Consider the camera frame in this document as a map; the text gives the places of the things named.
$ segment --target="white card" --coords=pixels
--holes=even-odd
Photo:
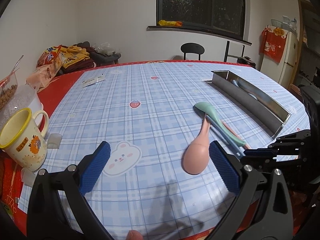
[[[83,81],[82,88],[90,86],[95,83],[98,83],[100,81],[104,81],[104,80],[106,80],[106,78],[102,75],[98,76],[98,77],[93,77],[93,78],[87,79],[87,80]]]

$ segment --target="cartoon lion print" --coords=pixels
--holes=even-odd
[[[37,154],[39,152],[41,146],[41,141],[38,136],[33,135],[33,138],[31,140],[31,143],[29,144],[30,152],[33,154]]]

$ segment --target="red cloth cover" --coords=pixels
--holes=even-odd
[[[260,53],[264,53],[277,63],[280,63],[288,31],[274,26],[267,26],[262,32]]]
[[[22,233],[26,235],[27,215],[18,208],[16,198],[19,198],[22,191],[21,167],[11,158],[4,158],[4,179],[3,193],[1,200],[10,206],[13,213],[13,220]]]

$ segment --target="red packaging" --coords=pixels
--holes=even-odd
[[[37,67],[51,64],[54,61],[54,59],[59,55],[61,47],[62,45],[46,49],[38,59]]]

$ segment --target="refrigerator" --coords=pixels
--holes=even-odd
[[[278,64],[268,56],[264,55],[260,72],[272,78],[284,88],[289,87],[289,82],[297,60],[298,39],[288,32],[284,52]]]

